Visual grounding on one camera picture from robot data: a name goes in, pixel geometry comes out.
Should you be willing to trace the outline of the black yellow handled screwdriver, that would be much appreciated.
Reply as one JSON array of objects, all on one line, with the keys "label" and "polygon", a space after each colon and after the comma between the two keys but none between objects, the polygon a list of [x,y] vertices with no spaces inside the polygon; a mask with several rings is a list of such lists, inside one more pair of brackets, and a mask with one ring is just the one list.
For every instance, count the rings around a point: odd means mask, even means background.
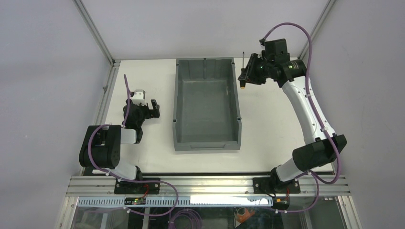
[{"label": "black yellow handled screwdriver", "polygon": [[245,52],[243,51],[243,52],[242,52],[242,68],[241,68],[241,74],[240,74],[240,76],[238,77],[238,81],[239,81],[239,85],[240,85],[240,88],[241,88],[241,89],[245,89],[245,85],[246,85],[244,74],[245,74]]}]

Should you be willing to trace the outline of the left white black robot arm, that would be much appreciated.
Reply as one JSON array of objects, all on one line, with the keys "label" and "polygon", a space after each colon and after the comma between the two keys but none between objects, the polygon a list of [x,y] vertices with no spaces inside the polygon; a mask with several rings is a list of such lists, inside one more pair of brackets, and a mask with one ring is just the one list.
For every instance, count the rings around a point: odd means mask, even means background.
[{"label": "left white black robot arm", "polygon": [[122,124],[90,125],[79,152],[81,167],[98,170],[119,181],[142,181],[140,168],[121,159],[121,146],[139,144],[145,120],[160,117],[160,105],[155,99],[151,100],[151,105],[150,109],[148,103],[136,104],[129,99],[123,107]]}]

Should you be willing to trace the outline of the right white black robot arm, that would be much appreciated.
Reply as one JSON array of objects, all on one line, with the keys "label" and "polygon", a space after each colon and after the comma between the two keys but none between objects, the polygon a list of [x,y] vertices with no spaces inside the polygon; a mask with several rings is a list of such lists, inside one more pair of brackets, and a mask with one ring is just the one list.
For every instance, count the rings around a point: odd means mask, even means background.
[{"label": "right white black robot arm", "polygon": [[267,79],[276,82],[292,104],[304,137],[304,146],[294,149],[287,162],[271,170],[269,178],[255,182],[266,194],[286,192],[288,186],[315,167],[332,163],[347,144],[344,135],[337,135],[322,113],[302,60],[291,60],[285,39],[261,39],[260,54],[250,55],[238,77],[240,87],[262,85]]}]

